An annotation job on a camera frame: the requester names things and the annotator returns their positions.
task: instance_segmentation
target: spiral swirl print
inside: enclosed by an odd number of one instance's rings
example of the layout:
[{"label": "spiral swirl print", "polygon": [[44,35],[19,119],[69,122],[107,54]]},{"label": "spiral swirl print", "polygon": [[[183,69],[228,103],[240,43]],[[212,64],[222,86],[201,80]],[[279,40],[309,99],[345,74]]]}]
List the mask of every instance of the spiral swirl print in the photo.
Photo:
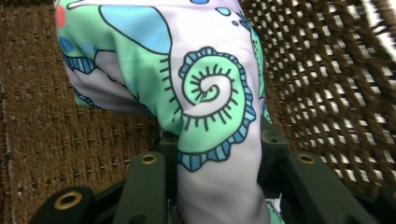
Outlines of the spiral swirl print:
[{"label": "spiral swirl print", "polygon": [[177,160],[194,172],[207,161],[227,160],[232,144],[245,140],[256,113],[245,69],[231,54],[210,47],[190,52],[179,76],[190,105],[183,108]]}]

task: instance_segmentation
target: metal grommet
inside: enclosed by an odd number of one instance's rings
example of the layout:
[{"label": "metal grommet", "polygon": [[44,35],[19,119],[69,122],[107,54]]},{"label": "metal grommet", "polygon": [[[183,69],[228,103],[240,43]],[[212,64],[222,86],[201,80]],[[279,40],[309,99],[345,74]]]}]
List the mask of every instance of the metal grommet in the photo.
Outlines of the metal grommet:
[{"label": "metal grommet", "polygon": [[306,154],[298,155],[297,160],[302,163],[306,163],[306,164],[314,164],[315,163],[315,159],[312,158],[311,156],[306,155]]},{"label": "metal grommet", "polygon": [[54,207],[58,210],[69,209],[82,200],[82,194],[78,191],[70,191],[62,195],[58,200],[56,200]]},{"label": "metal grommet", "polygon": [[142,162],[145,165],[150,165],[156,162],[157,160],[158,160],[157,157],[154,155],[146,155],[142,158],[142,160],[140,160],[140,162]]}]

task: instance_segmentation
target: brown wicker weave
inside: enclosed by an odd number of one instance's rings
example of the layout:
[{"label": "brown wicker weave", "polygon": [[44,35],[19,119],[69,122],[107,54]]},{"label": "brown wicker weave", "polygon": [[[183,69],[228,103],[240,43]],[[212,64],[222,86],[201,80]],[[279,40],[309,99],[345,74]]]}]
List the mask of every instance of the brown wicker weave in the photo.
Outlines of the brown wicker weave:
[{"label": "brown wicker weave", "polygon": [[395,186],[396,62],[377,38],[396,42],[387,1],[372,1],[378,27],[361,0],[243,2],[262,38],[270,112],[291,150],[322,156],[358,192]]},{"label": "brown wicker weave", "polygon": [[[261,36],[267,102],[291,150],[322,156],[349,188],[374,197],[396,186],[396,62],[378,40],[396,42],[396,20],[387,1],[372,3],[377,27],[361,0],[241,1]],[[27,223],[59,189],[118,182],[157,135],[153,118],[74,105],[51,4],[0,2],[4,224]]]}]

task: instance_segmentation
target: tentacle print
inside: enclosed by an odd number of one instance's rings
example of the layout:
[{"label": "tentacle print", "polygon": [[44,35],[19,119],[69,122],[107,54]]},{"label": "tentacle print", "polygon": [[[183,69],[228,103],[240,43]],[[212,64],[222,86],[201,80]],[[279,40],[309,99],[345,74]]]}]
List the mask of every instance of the tentacle print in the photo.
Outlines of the tentacle print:
[{"label": "tentacle print", "polygon": [[256,113],[245,69],[231,54],[210,47],[190,52],[179,75],[191,107],[183,109],[177,160],[194,172],[206,161],[227,160],[232,144],[245,140]]}]

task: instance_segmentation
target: red print spot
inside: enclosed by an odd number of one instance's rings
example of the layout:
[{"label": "red print spot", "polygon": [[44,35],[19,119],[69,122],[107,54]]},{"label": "red print spot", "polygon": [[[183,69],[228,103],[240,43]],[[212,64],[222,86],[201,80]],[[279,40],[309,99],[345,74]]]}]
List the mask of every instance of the red print spot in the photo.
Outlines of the red print spot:
[{"label": "red print spot", "polygon": [[66,21],[66,17],[64,15],[64,9],[61,6],[56,7],[56,25],[58,28],[62,28],[64,26],[64,22]]}]

